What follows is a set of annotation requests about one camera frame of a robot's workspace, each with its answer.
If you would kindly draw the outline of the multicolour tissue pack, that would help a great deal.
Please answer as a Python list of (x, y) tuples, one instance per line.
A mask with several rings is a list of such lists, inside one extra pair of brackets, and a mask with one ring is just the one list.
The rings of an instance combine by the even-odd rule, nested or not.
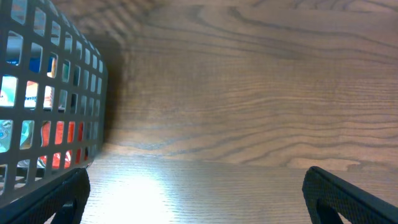
[[(6, 63), (13, 66), (19, 66), (22, 58), (23, 36), (16, 32), (9, 31), (7, 37)], [(47, 72), (50, 78), (56, 77), (58, 55), (50, 54), (48, 67), (44, 67), (42, 62), (43, 47), (32, 43), (31, 55), (29, 59), (29, 70), (39, 73), (41, 70)], [(1, 107), (13, 107), (16, 103), (18, 78), (12, 75), (3, 75), (1, 81)], [(39, 84), (33, 81), (27, 81), (25, 89), (24, 107), (34, 110), (37, 106)], [(54, 90), (51, 86), (45, 87), (44, 108), (49, 110), (52, 106), (51, 94)]]

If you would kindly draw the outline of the orange pasta bag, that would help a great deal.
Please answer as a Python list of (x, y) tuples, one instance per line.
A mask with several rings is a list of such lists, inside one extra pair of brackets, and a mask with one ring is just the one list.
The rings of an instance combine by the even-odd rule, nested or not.
[(46, 172), (87, 168), (93, 161), (95, 146), (83, 136), (85, 123), (80, 121), (43, 121), (37, 159)]

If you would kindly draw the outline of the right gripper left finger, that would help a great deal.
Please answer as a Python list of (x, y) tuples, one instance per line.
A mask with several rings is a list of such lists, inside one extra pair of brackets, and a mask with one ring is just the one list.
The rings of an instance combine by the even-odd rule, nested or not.
[(1, 223), (80, 223), (89, 195), (86, 169), (73, 169), (1, 208)]

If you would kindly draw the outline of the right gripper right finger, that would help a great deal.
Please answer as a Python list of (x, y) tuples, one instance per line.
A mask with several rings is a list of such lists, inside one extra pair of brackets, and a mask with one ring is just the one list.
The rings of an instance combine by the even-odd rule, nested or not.
[(397, 224), (397, 207), (320, 167), (306, 172), (302, 192), (312, 223)]

